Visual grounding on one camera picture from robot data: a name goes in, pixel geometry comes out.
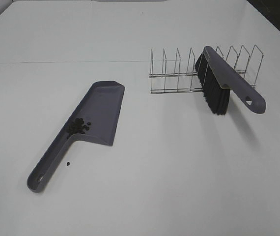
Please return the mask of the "pile of coffee beans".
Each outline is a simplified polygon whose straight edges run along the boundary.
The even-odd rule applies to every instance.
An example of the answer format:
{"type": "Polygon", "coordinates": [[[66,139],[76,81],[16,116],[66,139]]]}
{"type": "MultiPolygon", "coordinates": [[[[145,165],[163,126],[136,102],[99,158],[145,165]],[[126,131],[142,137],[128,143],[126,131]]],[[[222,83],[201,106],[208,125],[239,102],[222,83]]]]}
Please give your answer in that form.
{"type": "Polygon", "coordinates": [[[84,122],[83,118],[75,118],[70,123],[66,132],[68,133],[66,139],[69,139],[74,134],[86,134],[86,131],[90,129],[91,122],[84,122]]]}

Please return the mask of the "purple plastic dustpan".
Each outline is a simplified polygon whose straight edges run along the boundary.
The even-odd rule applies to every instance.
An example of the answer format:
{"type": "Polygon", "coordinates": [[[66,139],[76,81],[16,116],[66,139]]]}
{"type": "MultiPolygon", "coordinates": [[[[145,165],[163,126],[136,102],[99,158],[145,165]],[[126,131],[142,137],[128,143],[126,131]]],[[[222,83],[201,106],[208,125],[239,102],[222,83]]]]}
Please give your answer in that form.
{"type": "Polygon", "coordinates": [[[76,141],[112,146],[121,110],[124,85],[116,81],[98,81],[75,108],[65,125],[61,128],[42,158],[27,178],[27,187],[35,193],[42,192],[65,153],[76,141]],[[86,134],[74,134],[66,139],[68,126],[75,118],[91,122],[86,134]]]}

